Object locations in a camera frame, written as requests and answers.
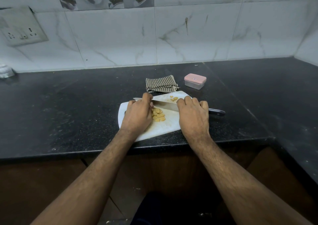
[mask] forearm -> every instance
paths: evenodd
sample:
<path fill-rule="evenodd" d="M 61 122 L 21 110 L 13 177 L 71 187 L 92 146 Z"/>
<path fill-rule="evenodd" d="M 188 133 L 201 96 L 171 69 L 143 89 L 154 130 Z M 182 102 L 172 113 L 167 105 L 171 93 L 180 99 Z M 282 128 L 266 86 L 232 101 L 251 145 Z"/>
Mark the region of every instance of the forearm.
<path fill-rule="evenodd" d="M 310 224 L 226 155 L 212 139 L 191 144 L 237 224 Z"/>
<path fill-rule="evenodd" d="M 120 130 L 93 163 L 32 223 L 97 224 L 117 171 L 136 137 Z"/>

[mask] hand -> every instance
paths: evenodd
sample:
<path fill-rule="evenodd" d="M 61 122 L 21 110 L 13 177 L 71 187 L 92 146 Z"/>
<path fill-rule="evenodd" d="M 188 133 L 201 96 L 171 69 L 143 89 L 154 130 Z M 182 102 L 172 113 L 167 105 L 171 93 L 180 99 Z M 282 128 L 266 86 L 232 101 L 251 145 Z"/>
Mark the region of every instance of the hand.
<path fill-rule="evenodd" d="M 209 134 L 209 106 L 206 101 L 186 96 L 177 101 L 181 131 L 191 145 L 211 139 Z"/>
<path fill-rule="evenodd" d="M 142 100 L 129 101 L 120 130 L 137 138 L 152 121 L 150 100 L 152 95 L 144 93 Z"/>

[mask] pink lid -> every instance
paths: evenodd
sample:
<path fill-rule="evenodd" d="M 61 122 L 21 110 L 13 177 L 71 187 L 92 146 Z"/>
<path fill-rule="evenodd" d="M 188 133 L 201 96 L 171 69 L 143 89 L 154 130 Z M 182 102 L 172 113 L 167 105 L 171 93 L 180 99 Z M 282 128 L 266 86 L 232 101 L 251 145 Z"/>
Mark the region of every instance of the pink lid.
<path fill-rule="evenodd" d="M 185 76 L 185 80 L 189 81 L 189 82 L 202 84 L 206 81 L 206 77 L 190 73 L 190 74 Z"/>

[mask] food storage box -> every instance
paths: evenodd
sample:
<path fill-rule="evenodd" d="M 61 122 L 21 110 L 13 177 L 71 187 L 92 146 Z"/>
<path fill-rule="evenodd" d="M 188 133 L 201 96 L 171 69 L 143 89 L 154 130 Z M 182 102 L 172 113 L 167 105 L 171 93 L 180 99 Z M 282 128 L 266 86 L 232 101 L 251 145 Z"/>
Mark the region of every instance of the food storage box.
<path fill-rule="evenodd" d="M 206 77 L 190 73 L 185 76 L 185 85 L 195 89 L 201 89 L 206 82 Z"/>

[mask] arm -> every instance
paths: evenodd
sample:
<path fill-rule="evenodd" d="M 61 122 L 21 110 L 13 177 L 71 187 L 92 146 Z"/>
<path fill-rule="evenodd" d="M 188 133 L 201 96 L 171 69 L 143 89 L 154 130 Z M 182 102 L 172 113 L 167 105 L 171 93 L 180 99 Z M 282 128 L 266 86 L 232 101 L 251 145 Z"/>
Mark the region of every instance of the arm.
<path fill-rule="evenodd" d="M 151 123 L 151 94 L 130 101 L 121 128 L 93 163 L 31 225 L 97 224 L 119 167 L 136 138 Z"/>
<path fill-rule="evenodd" d="M 237 224 L 311 224 L 226 155 L 209 134 L 208 103 L 178 100 L 180 127 Z"/>

